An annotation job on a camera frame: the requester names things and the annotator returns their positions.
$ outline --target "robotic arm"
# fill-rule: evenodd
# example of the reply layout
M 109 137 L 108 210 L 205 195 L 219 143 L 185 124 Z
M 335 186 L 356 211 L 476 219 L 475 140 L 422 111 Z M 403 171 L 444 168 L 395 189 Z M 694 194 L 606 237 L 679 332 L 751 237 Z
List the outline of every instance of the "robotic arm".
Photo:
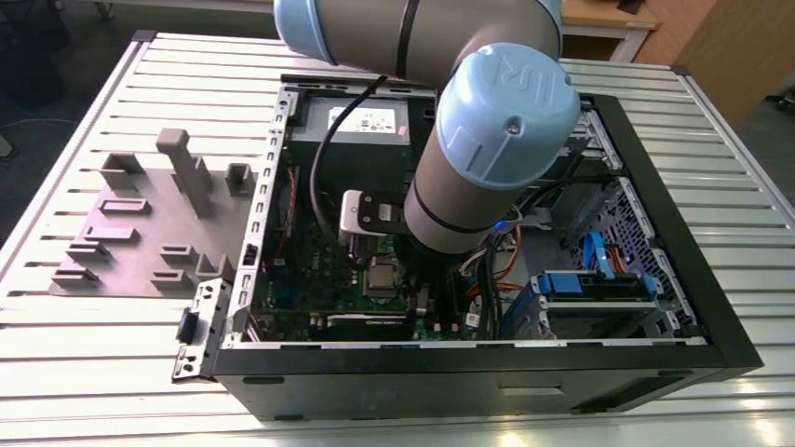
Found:
M 443 88 L 404 204 L 412 236 L 458 255 L 551 167 L 580 102 L 560 54 L 560 0 L 276 0 L 296 52 Z

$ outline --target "light blue joint cap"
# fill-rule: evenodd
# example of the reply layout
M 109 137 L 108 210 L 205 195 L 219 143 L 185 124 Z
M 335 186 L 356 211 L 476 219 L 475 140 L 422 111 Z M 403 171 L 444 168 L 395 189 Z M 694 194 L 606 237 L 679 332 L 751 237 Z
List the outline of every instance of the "light blue joint cap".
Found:
M 439 104 L 438 136 L 456 172 L 510 191 L 550 169 L 576 125 L 580 97 L 544 53 L 492 44 L 470 54 Z
M 562 0 L 538 0 L 538 3 L 550 12 L 551 19 L 555 20 L 555 26 L 558 27 L 558 41 L 560 42 L 560 51 L 563 51 L 563 19 L 560 14 L 560 2 Z
M 336 65 L 326 46 L 316 0 L 276 0 L 274 17 L 279 36 L 298 53 Z

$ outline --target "power supply label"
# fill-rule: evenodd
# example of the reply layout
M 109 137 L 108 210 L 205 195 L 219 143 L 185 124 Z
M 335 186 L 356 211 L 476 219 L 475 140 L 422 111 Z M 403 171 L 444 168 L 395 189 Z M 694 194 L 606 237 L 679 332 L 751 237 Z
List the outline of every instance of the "power supply label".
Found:
M 346 110 L 344 107 L 335 107 L 328 113 L 328 127 L 332 127 L 336 118 Z M 339 127 L 340 132 L 362 133 L 396 133 L 395 110 L 394 109 L 354 109 L 352 113 Z

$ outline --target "ur logo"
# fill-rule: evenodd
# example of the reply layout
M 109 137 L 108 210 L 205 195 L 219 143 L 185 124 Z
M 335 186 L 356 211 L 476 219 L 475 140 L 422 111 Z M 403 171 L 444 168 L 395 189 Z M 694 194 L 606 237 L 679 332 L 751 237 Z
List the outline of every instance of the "ur logo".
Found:
M 531 77 L 534 69 L 530 65 L 516 67 L 516 64 L 504 56 L 499 58 L 499 66 L 496 68 L 496 81 L 503 86 L 516 91 L 527 91 L 531 87 Z
M 520 65 L 502 56 L 496 67 L 495 84 L 514 90 L 528 92 L 536 105 L 551 104 L 551 90 L 555 74 L 546 74 L 531 65 Z

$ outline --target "slotted aluminum surface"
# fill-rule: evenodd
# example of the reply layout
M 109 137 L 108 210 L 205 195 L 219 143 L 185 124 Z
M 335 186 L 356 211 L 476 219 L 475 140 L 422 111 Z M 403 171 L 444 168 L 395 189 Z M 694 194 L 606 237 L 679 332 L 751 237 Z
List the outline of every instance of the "slotted aluminum surface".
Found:
M 791 208 L 692 82 L 666 67 L 566 61 L 583 92 L 615 95 L 767 366 L 627 414 L 261 425 L 219 385 L 169 382 L 180 300 L 55 297 L 49 276 L 104 186 L 108 152 L 155 153 L 187 129 L 208 167 L 259 166 L 280 75 L 372 77 L 276 41 L 160 34 L 132 43 L 0 252 L 0 439 L 124 445 L 795 444 Z

